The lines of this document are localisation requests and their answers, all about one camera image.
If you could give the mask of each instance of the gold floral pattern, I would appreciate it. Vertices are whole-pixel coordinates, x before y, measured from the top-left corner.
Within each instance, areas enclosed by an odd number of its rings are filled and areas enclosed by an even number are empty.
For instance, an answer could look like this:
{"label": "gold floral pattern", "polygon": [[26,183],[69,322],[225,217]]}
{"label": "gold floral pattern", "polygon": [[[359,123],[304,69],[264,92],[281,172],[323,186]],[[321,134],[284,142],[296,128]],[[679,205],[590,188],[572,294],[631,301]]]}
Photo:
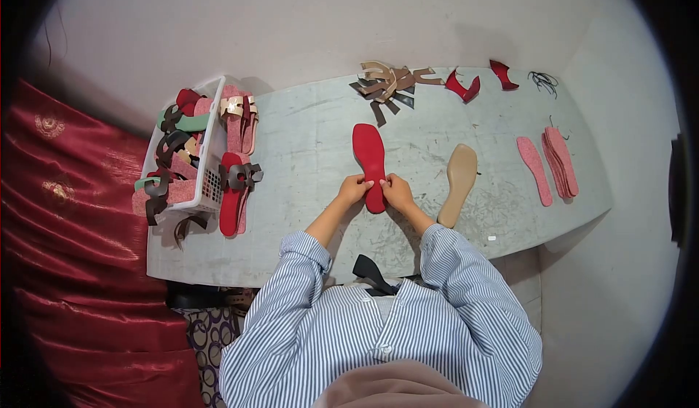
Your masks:
{"label": "gold floral pattern", "polygon": [[56,116],[53,112],[48,112],[46,115],[36,114],[34,116],[34,124],[36,130],[46,140],[52,140],[63,133],[66,124],[62,119]]}
{"label": "gold floral pattern", "polygon": [[41,185],[46,203],[53,214],[59,219],[65,219],[75,210],[75,189],[63,174],[54,180],[47,180]]}

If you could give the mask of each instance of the hand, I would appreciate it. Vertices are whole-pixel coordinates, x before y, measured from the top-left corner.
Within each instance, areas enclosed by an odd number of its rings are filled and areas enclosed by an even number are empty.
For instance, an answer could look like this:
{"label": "hand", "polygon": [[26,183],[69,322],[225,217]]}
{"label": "hand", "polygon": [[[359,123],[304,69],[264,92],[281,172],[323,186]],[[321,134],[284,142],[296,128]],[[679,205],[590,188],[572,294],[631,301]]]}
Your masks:
{"label": "hand", "polygon": [[372,186],[374,186],[374,181],[364,182],[364,175],[347,176],[343,184],[340,185],[340,192],[337,193],[336,199],[344,202],[349,207],[359,202],[359,199]]}
{"label": "hand", "polygon": [[406,210],[416,206],[415,201],[412,198],[412,191],[410,191],[410,185],[408,183],[391,173],[386,176],[386,180],[381,179],[379,181],[381,188],[384,191],[384,197],[391,204],[392,207],[396,208],[401,214],[406,213]]}

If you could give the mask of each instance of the shirt sleeve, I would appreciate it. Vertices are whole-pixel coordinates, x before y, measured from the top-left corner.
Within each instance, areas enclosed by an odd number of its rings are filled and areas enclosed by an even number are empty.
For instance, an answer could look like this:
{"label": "shirt sleeve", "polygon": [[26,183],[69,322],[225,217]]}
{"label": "shirt sleeve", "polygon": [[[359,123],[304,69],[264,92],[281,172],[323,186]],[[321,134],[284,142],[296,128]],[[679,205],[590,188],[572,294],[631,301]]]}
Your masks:
{"label": "shirt sleeve", "polygon": [[284,237],[279,265],[252,302],[245,331],[279,317],[305,314],[319,298],[323,276],[332,266],[328,251],[317,239],[298,231]]}
{"label": "shirt sleeve", "polygon": [[501,274],[460,233],[440,224],[422,238],[422,279],[440,291],[473,341],[499,364],[521,403],[541,370],[541,336]]}

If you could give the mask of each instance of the red curtain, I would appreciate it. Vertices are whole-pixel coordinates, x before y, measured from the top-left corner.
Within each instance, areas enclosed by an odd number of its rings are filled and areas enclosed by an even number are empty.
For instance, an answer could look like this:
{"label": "red curtain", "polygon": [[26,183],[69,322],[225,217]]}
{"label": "red curtain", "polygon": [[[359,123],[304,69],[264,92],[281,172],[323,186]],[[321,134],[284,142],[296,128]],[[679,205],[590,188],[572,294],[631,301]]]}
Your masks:
{"label": "red curtain", "polygon": [[79,407],[202,407],[185,320],[146,276],[147,142],[21,82],[3,122],[2,242],[41,356]]}

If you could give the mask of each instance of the white wall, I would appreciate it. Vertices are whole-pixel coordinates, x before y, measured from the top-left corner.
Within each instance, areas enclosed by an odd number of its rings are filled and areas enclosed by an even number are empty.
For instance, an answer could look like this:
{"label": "white wall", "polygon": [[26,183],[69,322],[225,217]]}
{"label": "white wall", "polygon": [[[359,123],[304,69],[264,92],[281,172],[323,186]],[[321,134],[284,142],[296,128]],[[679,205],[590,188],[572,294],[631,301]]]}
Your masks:
{"label": "white wall", "polygon": [[673,288],[668,165],[677,110],[631,0],[602,0],[563,79],[595,136],[615,205],[591,232],[567,237],[584,237],[570,251],[540,252],[544,366],[530,407],[606,407],[645,357]]}
{"label": "white wall", "polygon": [[31,50],[52,93],[141,133],[179,88],[230,74],[255,94],[359,62],[559,74],[596,0],[59,0]]}

